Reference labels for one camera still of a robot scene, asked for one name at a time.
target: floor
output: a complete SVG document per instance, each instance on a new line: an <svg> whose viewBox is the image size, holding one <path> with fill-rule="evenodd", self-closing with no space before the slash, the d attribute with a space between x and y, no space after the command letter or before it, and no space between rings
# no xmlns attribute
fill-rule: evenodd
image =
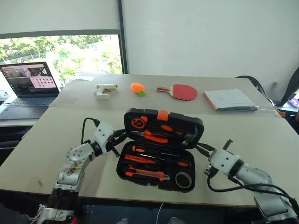
<svg viewBox="0 0 299 224"><path fill-rule="evenodd" d="M80 224L116 224L123 218L127 218L130 224L155 224L158 209L86 205L86 217ZM219 224L224 215L224 210L175 210L161 209L159 224L167 224L171 217L183 219L186 224ZM8 210L0 205L1 224L30 224L25 215Z"/></svg>

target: notebook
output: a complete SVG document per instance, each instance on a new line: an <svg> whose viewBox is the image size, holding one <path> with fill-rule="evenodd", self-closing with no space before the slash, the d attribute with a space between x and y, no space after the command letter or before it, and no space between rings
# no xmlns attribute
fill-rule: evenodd
<svg viewBox="0 0 299 224"><path fill-rule="evenodd" d="M205 97L216 111L256 111L258 106L241 90L205 91Z"/></svg>

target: tool case lid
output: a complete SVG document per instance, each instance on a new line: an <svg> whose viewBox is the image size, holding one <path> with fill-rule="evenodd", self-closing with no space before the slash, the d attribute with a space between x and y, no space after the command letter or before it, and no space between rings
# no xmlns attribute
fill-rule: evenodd
<svg viewBox="0 0 299 224"><path fill-rule="evenodd" d="M126 135L143 144L150 144L172 149L195 148L204 132L203 122L180 113L152 109L129 109L124 115ZM155 141L144 134L167 139Z"/></svg>

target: wooden paddle handle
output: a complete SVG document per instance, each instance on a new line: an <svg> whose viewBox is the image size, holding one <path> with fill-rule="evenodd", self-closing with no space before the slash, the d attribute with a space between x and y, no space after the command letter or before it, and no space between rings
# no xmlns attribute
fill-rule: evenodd
<svg viewBox="0 0 299 224"><path fill-rule="evenodd" d="M166 87L158 86L157 87L157 91L160 91L160 92L170 92L170 89L166 88Z"/></svg>

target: orange toy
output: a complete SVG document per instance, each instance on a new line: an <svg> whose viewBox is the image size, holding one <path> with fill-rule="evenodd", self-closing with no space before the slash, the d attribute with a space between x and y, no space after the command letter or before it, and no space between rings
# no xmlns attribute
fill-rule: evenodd
<svg viewBox="0 0 299 224"><path fill-rule="evenodd" d="M145 92L145 86L140 84L140 83L132 83L131 84L131 90L138 94L140 97L144 97L146 95L146 92Z"/></svg>

